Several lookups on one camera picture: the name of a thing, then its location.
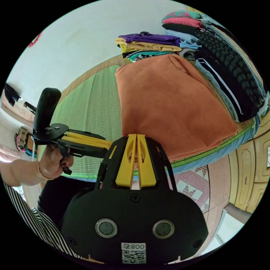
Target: screw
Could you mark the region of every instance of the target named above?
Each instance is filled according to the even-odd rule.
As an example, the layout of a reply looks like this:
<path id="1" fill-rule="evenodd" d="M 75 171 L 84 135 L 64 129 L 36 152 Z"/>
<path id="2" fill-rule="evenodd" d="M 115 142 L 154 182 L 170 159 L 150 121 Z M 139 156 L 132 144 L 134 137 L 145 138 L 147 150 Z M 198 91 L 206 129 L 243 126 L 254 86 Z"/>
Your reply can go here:
<path id="1" fill-rule="evenodd" d="M 202 240 L 197 240 L 197 241 L 195 241 L 195 243 L 193 244 L 193 247 L 194 248 L 198 248 L 198 247 L 200 247 L 201 245 L 202 245 Z"/>
<path id="2" fill-rule="evenodd" d="M 132 196 L 131 196 L 131 200 L 133 201 L 133 202 L 138 202 L 139 200 L 140 200 L 141 198 L 140 198 L 140 196 L 138 195 L 138 194 L 133 194 Z"/>
<path id="3" fill-rule="evenodd" d="M 69 238 L 67 239 L 67 241 L 68 241 L 68 243 L 71 244 L 72 246 L 75 246 L 75 245 L 77 244 L 76 241 L 75 241 L 75 239 L 73 239 L 72 237 L 69 237 Z"/>

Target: purple cloth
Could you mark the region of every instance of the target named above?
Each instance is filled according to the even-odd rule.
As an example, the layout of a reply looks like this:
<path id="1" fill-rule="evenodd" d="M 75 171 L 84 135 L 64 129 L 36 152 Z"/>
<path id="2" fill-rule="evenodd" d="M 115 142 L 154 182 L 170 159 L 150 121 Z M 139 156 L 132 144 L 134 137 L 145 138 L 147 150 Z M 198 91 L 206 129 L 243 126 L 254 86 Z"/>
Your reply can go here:
<path id="1" fill-rule="evenodd" d="M 145 34 L 129 34 L 129 35 L 121 35 L 127 43 L 131 43 L 132 41 L 142 41 L 142 42 L 150 42 L 164 45 L 173 45 L 179 46 L 181 40 L 175 36 L 168 35 L 152 35 L 147 32 L 143 32 Z"/>

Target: bed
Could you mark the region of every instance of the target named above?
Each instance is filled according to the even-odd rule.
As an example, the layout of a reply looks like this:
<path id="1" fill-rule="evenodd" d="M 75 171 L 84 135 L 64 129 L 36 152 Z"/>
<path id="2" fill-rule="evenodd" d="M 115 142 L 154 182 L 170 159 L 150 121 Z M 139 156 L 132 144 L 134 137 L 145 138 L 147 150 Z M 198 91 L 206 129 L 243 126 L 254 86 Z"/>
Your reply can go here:
<path id="1" fill-rule="evenodd" d="M 121 108 L 115 80 L 119 66 L 132 64 L 122 55 L 113 57 L 72 82 L 63 92 L 51 123 L 63 123 L 71 129 L 86 130 L 100 134 L 107 140 L 117 140 L 122 136 Z M 213 95 L 226 105 L 213 84 L 205 77 Z M 260 119 L 258 116 L 242 123 L 236 123 L 237 134 L 225 138 L 221 145 L 204 153 L 174 160 L 171 162 L 174 173 L 185 172 L 217 161 L 253 138 Z M 39 149 L 39 157 L 44 146 Z M 101 159 L 93 157 L 75 157 L 72 175 L 67 177 L 95 182 Z M 134 180 L 138 180 L 138 171 L 134 171 Z"/>

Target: woman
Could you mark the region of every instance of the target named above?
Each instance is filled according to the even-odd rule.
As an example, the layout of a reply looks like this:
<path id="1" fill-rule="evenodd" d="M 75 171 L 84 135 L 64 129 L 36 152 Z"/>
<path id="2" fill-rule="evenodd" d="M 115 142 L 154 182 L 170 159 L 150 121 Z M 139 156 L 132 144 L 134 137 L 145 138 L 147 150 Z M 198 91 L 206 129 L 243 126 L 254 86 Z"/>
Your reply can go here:
<path id="1" fill-rule="evenodd" d="M 59 148 L 47 145 L 39 162 L 20 159 L 11 163 L 0 162 L 0 178 L 18 214 L 38 237 L 57 250 L 85 259 L 71 250 L 58 230 L 72 197 L 81 190 L 93 190 L 95 187 L 95 183 L 61 176 L 63 168 L 71 167 L 73 161 L 73 156 L 63 159 Z M 30 209 L 12 188 L 33 186 L 45 181 L 47 182 L 40 194 L 37 209 Z M 90 256 L 87 260 L 97 262 Z"/>

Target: hand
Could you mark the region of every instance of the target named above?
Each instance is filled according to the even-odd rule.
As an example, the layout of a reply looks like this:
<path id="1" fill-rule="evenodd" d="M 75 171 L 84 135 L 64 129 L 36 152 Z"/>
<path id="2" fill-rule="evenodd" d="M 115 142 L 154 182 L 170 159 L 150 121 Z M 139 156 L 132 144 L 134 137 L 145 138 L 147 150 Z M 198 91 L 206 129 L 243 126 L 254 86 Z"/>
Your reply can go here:
<path id="1" fill-rule="evenodd" d="M 39 162 L 40 172 L 48 178 L 59 177 L 63 169 L 71 167 L 74 162 L 73 156 L 61 160 L 62 158 L 60 149 L 56 145 L 47 145 Z"/>

